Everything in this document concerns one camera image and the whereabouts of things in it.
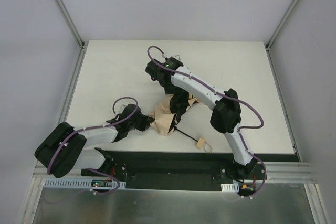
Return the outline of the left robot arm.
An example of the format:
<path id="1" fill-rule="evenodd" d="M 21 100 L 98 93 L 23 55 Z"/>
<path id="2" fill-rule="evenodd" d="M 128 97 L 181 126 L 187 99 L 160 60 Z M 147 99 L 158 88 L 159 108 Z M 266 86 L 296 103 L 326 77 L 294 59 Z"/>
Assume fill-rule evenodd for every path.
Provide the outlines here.
<path id="1" fill-rule="evenodd" d="M 118 142 L 133 130 L 144 132 L 153 121 L 154 118 L 142 114 L 138 106 L 128 104 L 103 125 L 80 128 L 62 122 L 37 147 L 34 157 L 56 178 L 64 177 L 73 169 L 103 172 L 111 157 L 97 145 Z"/>

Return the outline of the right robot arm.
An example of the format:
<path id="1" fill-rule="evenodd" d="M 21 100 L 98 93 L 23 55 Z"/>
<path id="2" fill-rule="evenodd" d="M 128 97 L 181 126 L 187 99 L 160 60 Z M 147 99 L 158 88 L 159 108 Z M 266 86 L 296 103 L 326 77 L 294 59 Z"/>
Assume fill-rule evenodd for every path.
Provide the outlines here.
<path id="1" fill-rule="evenodd" d="M 233 152 L 236 173 L 241 178 L 252 173 L 258 161 L 242 135 L 241 108 L 235 90 L 225 91 L 210 85 L 173 57 L 164 63 L 150 61 L 145 72 L 153 81 L 158 81 L 167 94 L 186 91 L 206 105 L 212 111 L 211 126 L 224 134 Z"/>

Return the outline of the beige folding umbrella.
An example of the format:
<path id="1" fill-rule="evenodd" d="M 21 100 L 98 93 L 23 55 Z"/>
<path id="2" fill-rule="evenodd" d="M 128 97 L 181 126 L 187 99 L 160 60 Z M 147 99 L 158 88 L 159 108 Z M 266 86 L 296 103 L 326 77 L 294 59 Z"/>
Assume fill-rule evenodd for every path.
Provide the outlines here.
<path id="1" fill-rule="evenodd" d="M 177 131 L 196 142 L 195 147 L 203 150 L 205 153 L 211 153 L 213 148 L 208 144 L 206 139 L 200 137 L 193 138 L 185 132 L 179 130 L 177 125 L 180 123 L 182 116 L 195 104 L 201 101 L 186 91 L 170 94 L 164 100 L 159 102 L 152 112 L 148 115 L 152 120 L 150 127 L 154 128 L 160 135 L 169 136 Z"/>

